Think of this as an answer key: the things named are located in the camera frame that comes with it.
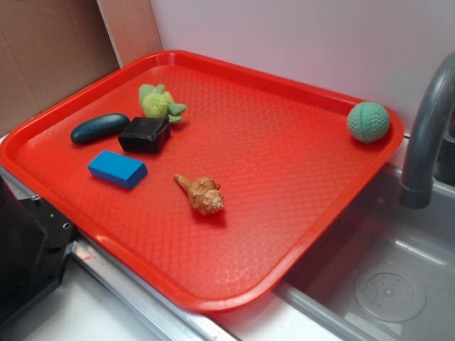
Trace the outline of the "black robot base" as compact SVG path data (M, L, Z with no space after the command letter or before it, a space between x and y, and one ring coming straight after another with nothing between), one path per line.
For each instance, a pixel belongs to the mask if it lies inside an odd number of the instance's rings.
M41 197L18 199L1 180L1 327L63 281L72 221Z

